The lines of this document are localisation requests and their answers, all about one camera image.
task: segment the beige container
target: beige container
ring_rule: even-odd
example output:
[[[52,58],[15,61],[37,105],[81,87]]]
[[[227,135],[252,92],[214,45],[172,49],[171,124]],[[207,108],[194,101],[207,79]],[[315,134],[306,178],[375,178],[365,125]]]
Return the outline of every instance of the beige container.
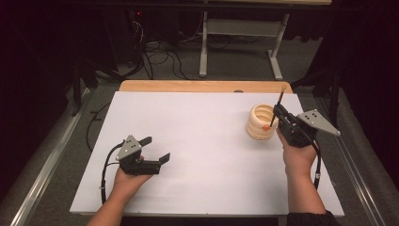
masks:
[[[255,105],[249,112],[247,132],[256,139],[270,139],[276,131],[279,119],[276,117],[273,125],[269,128],[273,118],[273,106]]]

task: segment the black sleeve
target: black sleeve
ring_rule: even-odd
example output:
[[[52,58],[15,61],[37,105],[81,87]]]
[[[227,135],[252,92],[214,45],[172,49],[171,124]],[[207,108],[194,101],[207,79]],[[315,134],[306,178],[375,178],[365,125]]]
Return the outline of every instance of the black sleeve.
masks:
[[[340,226],[331,212],[327,211],[324,215],[310,213],[289,213],[287,216],[287,226]]]

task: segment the human hand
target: human hand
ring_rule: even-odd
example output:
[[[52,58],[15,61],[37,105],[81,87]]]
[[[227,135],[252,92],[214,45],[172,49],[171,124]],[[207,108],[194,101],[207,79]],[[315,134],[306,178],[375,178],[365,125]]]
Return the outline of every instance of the human hand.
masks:
[[[283,147],[283,160],[287,176],[310,176],[311,165],[317,155],[314,148],[311,145],[303,148],[293,147],[288,144],[279,128],[277,129],[277,134]]]
[[[112,188],[109,199],[117,200],[120,203],[127,204],[141,186],[152,178],[152,175],[129,175],[121,168],[118,168],[115,175],[114,187]]]

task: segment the white surface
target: white surface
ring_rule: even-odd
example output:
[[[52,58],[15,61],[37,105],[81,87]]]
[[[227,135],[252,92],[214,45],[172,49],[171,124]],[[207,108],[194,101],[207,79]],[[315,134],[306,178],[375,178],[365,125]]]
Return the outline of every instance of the white surface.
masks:
[[[266,141],[246,131],[249,110],[274,105],[278,94],[198,92],[117,92],[71,212],[91,214],[101,206],[100,181],[109,151],[128,135],[152,137],[143,148],[147,160],[170,153],[162,166],[134,196],[126,214],[156,216],[275,216],[288,214],[282,145],[277,135]],[[297,115],[295,94],[281,102]],[[115,159],[118,150],[111,160]],[[108,167],[107,195],[118,165]],[[343,209],[322,164],[319,193],[334,215]]]

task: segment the desk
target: desk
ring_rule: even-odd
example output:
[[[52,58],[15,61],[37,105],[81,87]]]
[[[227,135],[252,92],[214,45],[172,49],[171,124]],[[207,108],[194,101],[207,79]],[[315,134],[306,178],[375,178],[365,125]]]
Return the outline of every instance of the desk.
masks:
[[[242,3],[275,3],[275,4],[299,4],[299,5],[329,5],[331,0],[218,0],[219,2],[242,2]],[[260,36],[276,38],[275,45],[272,50],[268,50],[268,57],[273,74],[276,80],[282,80],[279,63],[276,59],[279,45],[284,35],[290,14],[285,13],[279,22],[266,21],[242,21],[242,20],[220,20],[208,19],[208,12],[203,12],[202,25],[202,48],[199,61],[199,76],[205,77],[208,65],[207,40],[208,34],[220,35],[241,35],[241,36]]]
[[[287,85],[285,82],[124,82],[108,110],[71,212],[93,214],[101,206],[98,187],[106,156],[132,134],[138,139],[152,136],[152,143],[143,148],[146,159],[157,159],[165,153],[171,156],[160,174],[152,177],[127,205],[125,215],[285,216],[288,202],[279,138],[255,140],[245,129],[249,110],[258,103],[275,103],[279,94],[271,92],[279,91],[276,88],[282,84]],[[249,93],[251,85],[255,92]],[[196,92],[189,92],[190,87],[196,87]],[[245,93],[232,93],[237,89]],[[270,93],[260,93],[259,89]],[[285,94],[281,103],[293,114],[302,112],[295,94]],[[113,166],[107,170],[107,195],[116,169]],[[324,164],[322,172],[321,197],[329,210],[341,216],[343,209]]]

